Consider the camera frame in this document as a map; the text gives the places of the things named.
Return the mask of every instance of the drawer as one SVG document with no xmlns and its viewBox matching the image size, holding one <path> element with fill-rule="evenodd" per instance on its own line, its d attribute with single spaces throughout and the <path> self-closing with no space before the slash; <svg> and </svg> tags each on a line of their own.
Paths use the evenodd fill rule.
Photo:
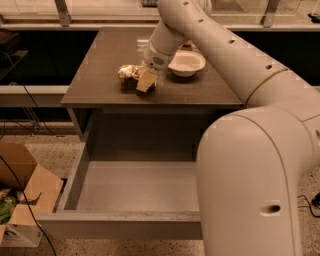
<svg viewBox="0 0 320 256">
<path fill-rule="evenodd" d="M 92 110 L 55 213 L 56 238 L 202 239 L 196 154 L 215 114 Z"/>
</svg>

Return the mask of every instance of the bowl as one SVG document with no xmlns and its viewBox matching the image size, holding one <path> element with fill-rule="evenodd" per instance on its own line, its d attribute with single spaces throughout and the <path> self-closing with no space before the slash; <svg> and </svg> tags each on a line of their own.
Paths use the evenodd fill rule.
<svg viewBox="0 0 320 256">
<path fill-rule="evenodd" d="M 179 50 L 168 67 L 177 76 L 189 77 L 203 69 L 205 64 L 206 60 L 201 54 L 193 51 Z"/>
</svg>

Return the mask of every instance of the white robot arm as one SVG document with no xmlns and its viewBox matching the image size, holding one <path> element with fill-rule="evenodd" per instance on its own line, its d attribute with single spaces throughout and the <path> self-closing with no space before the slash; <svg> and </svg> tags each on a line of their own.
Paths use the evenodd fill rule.
<svg viewBox="0 0 320 256">
<path fill-rule="evenodd" d="M 145 62 L 166 68 L 191 39 L 248 107 L 202 137 L 197 173 L 207 256 L 302 255 L 297 184 L 320 163 L 320 94 L 210 19 L 210 1 L 158 0 Z"/>
</svg>

